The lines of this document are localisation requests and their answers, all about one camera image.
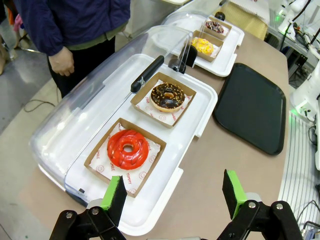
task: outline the red glazed donut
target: red glazed donut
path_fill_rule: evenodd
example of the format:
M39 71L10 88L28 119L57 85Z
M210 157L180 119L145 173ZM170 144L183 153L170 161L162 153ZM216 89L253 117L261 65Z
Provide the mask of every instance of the red glazed donut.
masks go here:
M131 146L132 151L125 151L125 146ZM134 130L122 130L113 135L107 146L110 161L124 170L140 167L149 153L148 142L142 134Z

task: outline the hand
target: hand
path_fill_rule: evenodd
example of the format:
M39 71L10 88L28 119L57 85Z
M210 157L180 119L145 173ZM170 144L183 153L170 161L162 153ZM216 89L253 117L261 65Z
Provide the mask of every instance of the hand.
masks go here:
M74 57L65 46L56 55L49 56L52 70L61 76L70 76L75 72Z

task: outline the donut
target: donut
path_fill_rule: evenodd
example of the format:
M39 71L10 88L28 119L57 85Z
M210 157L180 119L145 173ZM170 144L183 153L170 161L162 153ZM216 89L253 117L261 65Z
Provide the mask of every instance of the donut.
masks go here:
M198 52L208 56L211 56L214 51L214 45L204 38L195 37L192 39L191 45L194 46Z
M215 22L215 21L207 21L205 23L205 26L208 28L208 29L211 29L215 32L217 32L218 34L223 34L224 33L224 27L219 24L218 22Z
M125 151L131 146L132 151ZM114 134L107 145L107 154L110 161L124 170L140 167L149 154L148 142L141 133L134 130L122 130Z
M162 112L176 112L182 107L184 101L184 91L172 83L162 83L151 91L151 102Z

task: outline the dark blue jacket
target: dark blue jacket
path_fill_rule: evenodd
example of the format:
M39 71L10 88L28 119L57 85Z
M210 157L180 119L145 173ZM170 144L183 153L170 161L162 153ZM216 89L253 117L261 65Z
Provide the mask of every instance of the dark blue jacket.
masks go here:
M130 18L130 0L14 0L39 51L48 56L63 46L91 41Z

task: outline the black handle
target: black handle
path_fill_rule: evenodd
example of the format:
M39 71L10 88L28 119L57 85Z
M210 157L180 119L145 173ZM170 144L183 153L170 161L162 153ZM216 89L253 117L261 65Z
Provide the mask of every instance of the black handle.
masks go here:
M227 0L222 0L220 3L219 3L219 6L222 6L223 4L226 3Z
M141 86L145 84L151 76L161 67L165 62L165 57L158 56L144 71L137 77L137 79L131 84L131 92L136 94Z

